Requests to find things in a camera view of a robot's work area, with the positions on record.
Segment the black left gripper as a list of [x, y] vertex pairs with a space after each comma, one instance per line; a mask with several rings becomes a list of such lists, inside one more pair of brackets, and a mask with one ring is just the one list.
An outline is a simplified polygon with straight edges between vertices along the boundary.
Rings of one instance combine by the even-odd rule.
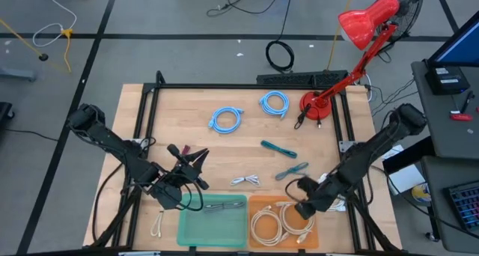
[[170, 144], [167, 150], [177, 159], [177, 163], [167, 174], [169, 185], [180, 188], [185, 184], [194, 183], [203, 190], [209, 189], [209, 184], [200, 177], [202, 166], [209, 154], [207, 148], [191, 154], [182, 154], [176, 145]]

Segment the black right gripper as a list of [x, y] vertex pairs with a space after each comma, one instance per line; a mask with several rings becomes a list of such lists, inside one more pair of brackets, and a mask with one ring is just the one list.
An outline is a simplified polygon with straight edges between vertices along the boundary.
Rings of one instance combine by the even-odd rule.
[[322, 183], [310, 177], [302, 177], [298, 180], [297, 186], [307, 195], [305, 200], [297, 202], [294, 206], [303, 219], [311, 218], [317, 211], [326, 212], [337, 197], [337, 186], [330, 177]]

